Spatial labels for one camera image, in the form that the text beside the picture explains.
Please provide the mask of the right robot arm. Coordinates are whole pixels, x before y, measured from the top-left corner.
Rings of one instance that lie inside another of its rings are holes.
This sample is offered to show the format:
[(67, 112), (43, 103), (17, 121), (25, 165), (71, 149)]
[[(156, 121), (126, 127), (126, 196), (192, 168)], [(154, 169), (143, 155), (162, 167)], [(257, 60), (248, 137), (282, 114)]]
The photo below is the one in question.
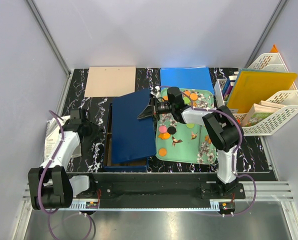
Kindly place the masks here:
[(149, 94), (148, 105), (137, 119), (158, 119), (162, 114), (171, 114), (181, 124), (204, 126), (211, 143), (218, 151), (217, 195), (228, 198), (234, 192), (237, 178), (237, 151), (242, 144), (243, 130), (232, 112), (225, 105), (218, 108), (194, 107), (194, 100), (179, 87), (166, 90), (167, 100), (160, 101), (162, 86), (156, 86)]

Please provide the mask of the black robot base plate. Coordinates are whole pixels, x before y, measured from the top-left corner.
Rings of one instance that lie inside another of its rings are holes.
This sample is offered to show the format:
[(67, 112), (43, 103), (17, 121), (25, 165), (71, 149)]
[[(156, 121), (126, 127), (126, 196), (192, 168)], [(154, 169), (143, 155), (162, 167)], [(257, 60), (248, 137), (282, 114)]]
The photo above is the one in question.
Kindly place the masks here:
[(100, 209), (202, 209), (211, 200), (244, 200), (239, 183), (232, 192), (218, 193), (216, 173), (88, 173), (91, 189), (100, 190)]

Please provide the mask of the blue tin lid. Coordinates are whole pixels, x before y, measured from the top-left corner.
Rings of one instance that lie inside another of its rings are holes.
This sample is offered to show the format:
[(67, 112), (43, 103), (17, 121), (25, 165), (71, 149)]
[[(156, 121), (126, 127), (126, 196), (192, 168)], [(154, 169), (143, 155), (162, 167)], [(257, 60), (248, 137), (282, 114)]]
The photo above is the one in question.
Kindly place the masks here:
[(157, 153), (153, 118), (138, 119), (150, 99), (148, 88), (113, 99), (111, 150), (114, 164), (141, 160)]

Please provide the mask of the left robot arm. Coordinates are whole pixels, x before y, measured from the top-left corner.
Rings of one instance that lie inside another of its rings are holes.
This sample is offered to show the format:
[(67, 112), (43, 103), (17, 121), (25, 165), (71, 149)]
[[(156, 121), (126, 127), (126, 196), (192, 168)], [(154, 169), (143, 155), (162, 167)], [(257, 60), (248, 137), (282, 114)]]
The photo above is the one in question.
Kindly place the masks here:
[(88, 175), (68, 177), (67, 167), (76, 148), (91, 145), (102, 132), (87, 118), (84, 108), (72, 109), (64, 124), (53, 111), (50, 114), (59, 126), (57, 142), (44, 162), (27, 175), (32, 208), (48, 215), (69, 208), (79, 194), (92, 198), (97, 193)]

